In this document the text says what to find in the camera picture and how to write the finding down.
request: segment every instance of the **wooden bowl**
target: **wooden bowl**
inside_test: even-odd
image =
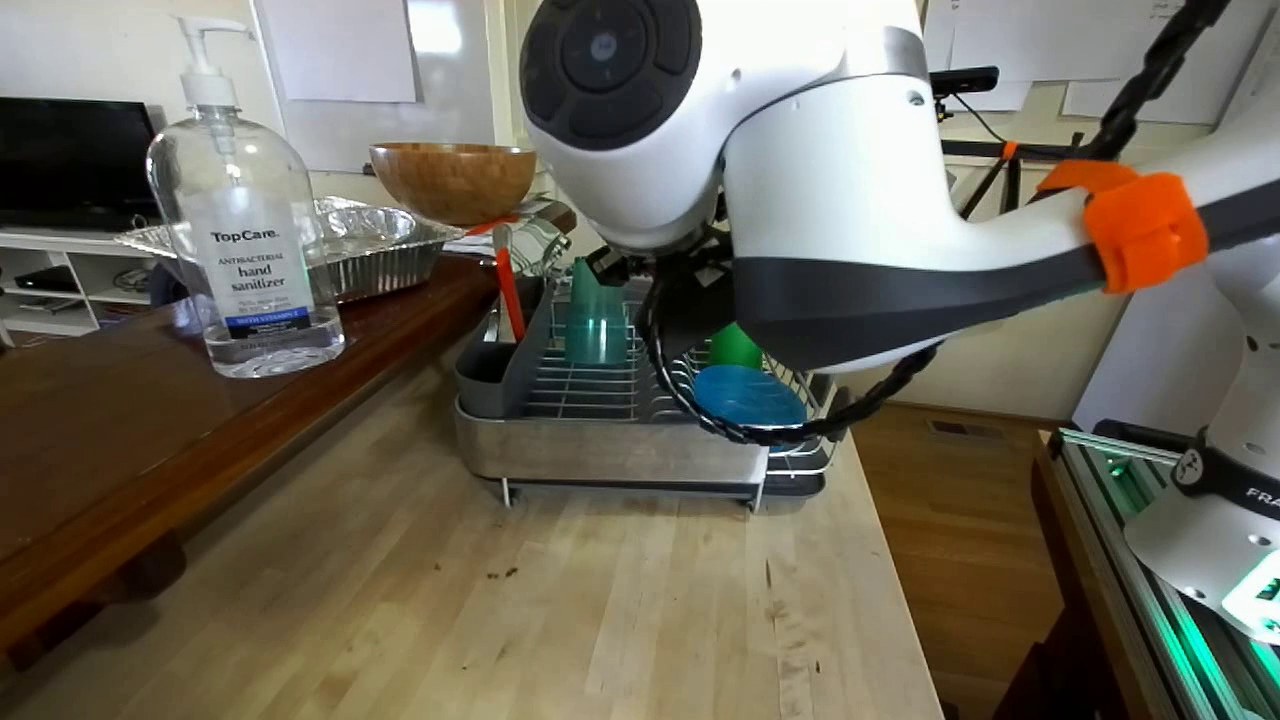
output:
[[[503,142],[375,142],[372,173],[396,204],[474,227],[521,209],[537,155]]]

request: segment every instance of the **plastic bottle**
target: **plastic bottle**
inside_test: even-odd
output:
[[[241,120],[232,79],[207,61],[207,32],[253,32],[213,14],[179,14],[179,28],[193,117],[150,139],[146,182],[170,240],[201,264],[204,353],[232,380],[317,368],[343,353],[343,327],[307,280],[307,166],[277,131]]]

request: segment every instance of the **bottle label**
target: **bottle label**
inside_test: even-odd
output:
[[[226,334],[261,327],[307,327],[317,298],[300,224],[286,201],[254,201],[232,189],[189,204],[201,266]]]

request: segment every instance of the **dish rack tray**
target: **dish rack tray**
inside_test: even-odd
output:
[[[454,355],[458,454],[474,475],[497,479],[503,504],[515,487],[625,487],[724,493],[761,506],[763,494],[815,494],[824,487],[827,440],[761,449],[702,431],[656,383],[633,323],[625,365],[567,365],[565,298],[567,289],[541,282],[521,343],[497,338],[490,311]],[[644,282],[633,282],[626,298],[634,315]],[[680,355],[675,380],[686,380],[700,355],[700,346]],[[813,412],[824,412],[831,383],[795,380]]]

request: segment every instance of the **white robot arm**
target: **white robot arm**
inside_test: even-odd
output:
[[[904,355],[1110,282],[1085,190],[964,224],[914,0],[542,0],[521,93],[537,151],[599,236],[680,256],[724,190],[730,315],[791,368]],[[1167,155],[1208,252],[1274,243],[1280,94]],[[1280,280],[1223,264],[1249,355],[1134,554],[1280,642]]]

